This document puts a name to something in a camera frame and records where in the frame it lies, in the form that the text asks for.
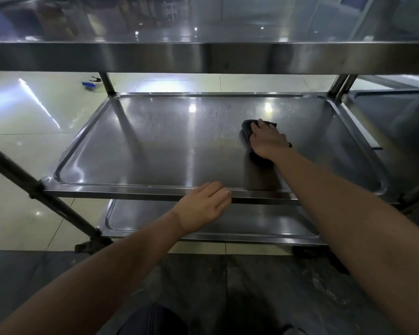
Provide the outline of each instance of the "middle shelf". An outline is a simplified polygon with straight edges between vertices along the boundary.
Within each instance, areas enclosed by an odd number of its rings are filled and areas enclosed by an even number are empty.
[[[241,124],[257,118],[277,123],[318,165],[385,194],[385,168],[350,117],[312,93],[118,94],[102,103],[42,181],[58,197],[177,201],[218,180],[234,203],[297,204],[278,172],[246,153]]]

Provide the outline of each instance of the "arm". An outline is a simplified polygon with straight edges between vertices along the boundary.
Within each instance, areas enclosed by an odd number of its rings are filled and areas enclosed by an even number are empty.
[[[0,334],[95,334],[181,237],[217,219],[230,203],[220,182],[197,188],[152,225],[45,286],[0,323]]]
[[[419,334],[419,228],[374,194],[288,147],[262,120],[253,150],[272,160],[332,251],[400,330]]]

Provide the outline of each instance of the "left hand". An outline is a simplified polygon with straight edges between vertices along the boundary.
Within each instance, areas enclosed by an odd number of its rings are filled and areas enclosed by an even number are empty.
[[[208,182],[180,199],[171,209],[186,234],[217,219],[231,203],[231,192],[220,182]]]

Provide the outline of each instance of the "top shelf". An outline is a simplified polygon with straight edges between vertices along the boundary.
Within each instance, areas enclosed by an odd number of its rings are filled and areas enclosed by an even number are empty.
[[[419,0],[11,0],[0,70],[419,74]]]

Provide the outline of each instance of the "metal tray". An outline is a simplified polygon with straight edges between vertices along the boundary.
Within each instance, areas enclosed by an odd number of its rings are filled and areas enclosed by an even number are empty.
[[[411,187],[418,185],[419,89],[352,91],[348,99],[352,113],[391,159],[390,170]]]
[[[125,93],[106,99],[42,179],[60,197],[177,201],[221,181],[234,203],[297,203],[274,168],[253,164],[245,119],[278,124],[302,155],[376,194],[383,165],[350,117],[322,95]]]
[[[120,238],[155,221],[174,206],[167,201],[111,200],[99,228]],[[302,207],[292,205],[232,204],[216,221],[183,240],[211,242],[326,244]]]

